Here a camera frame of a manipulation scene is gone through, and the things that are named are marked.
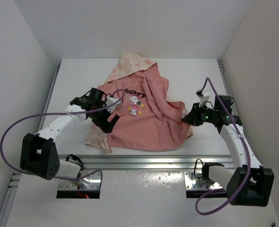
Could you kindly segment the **pink hooded kids jacket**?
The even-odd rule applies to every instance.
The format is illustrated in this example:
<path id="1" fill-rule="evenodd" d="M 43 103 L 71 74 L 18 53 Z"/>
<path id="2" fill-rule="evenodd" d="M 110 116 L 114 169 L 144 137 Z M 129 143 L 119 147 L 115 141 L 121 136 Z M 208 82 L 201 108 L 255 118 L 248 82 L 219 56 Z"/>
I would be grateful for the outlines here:
<path id="1" fill-rule="evenodd" d="M 112 133 L 106 134 L 92 124 L 86 145 L 105 153 L 111 148 L 149 152 L 177 149 L 193 135 L 185 104 L 168 95 L 169 81 L 159 73 L 158 64 L 138 54 L 124 54 L 106 81 L 98 87 L 118 98 L 125 91 L 123 103 L 115 108 L 119 120 Z"/>

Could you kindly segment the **left metal arm base plate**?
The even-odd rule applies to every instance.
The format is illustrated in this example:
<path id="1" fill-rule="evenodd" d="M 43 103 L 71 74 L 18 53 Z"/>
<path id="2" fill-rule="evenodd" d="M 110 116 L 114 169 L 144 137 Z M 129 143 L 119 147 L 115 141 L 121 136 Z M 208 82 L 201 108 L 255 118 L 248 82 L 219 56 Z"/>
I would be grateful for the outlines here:
<path id="1" fill-rule="evenodd" d="M 101 170 L 95 170 L 93 172 L 90 172 L 90 170 L 85 169 L 83 172 L 81 172 L 80 176 L 86 175 L 85 178 L 82 178 L 80 180 L 59 180 L 58 184 L 58 191 L 77 191 L 80 192 L 93 192 L 93 191 L 99 191 L 101 189 L 101 183 L 102 183 L 102 171 Z"/>

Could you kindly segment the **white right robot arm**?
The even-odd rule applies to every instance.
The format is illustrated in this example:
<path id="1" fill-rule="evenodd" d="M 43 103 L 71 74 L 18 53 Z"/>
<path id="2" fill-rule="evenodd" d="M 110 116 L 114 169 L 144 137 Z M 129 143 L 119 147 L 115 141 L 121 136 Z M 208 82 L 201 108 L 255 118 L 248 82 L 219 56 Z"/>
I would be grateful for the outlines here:
<path id="1" fill-rule="evenodd" d="M 207 184 L 218 183 L 231 205 L 267 206 L 274 173 L 262 165 L 250 148 L 240 118 L 232 114 L 233 98 L 218 96 L 215 105 L 209 108 L 209 94 L 204 95 L 198 91 L 197 95 L 200 102 L 193 104 L 192 110 L 182 122 L 192 126 L 212 124 L 224 140 L 235 169 L 230 172 L 221 163 L 208 162 L 203 164 L 199 177 Z"/>

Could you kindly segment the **right metal arm base plate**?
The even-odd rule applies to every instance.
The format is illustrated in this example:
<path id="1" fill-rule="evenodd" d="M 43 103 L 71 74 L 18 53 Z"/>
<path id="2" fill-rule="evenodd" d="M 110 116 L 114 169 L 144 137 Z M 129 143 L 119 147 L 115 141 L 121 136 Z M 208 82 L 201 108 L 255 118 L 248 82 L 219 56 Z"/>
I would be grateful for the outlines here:
<path id="1" fill-rule="evenodd" d="M 208 191 L 221 189 L 222 187 L 218 183 L 208 183 L 205 182 L 202 178 L 198 178 L 202 176 L 201 170 L 193 170 L 184 171 L 184 180 L 187 191 Z"/>

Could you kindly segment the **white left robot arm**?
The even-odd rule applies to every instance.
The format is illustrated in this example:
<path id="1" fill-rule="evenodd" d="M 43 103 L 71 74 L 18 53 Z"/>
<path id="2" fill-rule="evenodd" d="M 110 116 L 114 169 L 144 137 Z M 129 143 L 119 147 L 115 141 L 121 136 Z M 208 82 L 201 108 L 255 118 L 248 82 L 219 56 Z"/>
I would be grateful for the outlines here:
<path id="1" fill-rule="evenodd" d="M 57 149 L 60 143 L 88 118 L 104 133 L 111 133 L 119 119 L 113 111 L 122 104 L 122 100 L 122 96 L 116 98 L 97 88 L 74 98 L 64 112 L 57 114 L 58 117 L 51 124 L 36 134 L 29 133 L 24 136 L 20 168 L 46 180 L 77 179 L 83 167 L 81 164 L 59 158 Z"/>

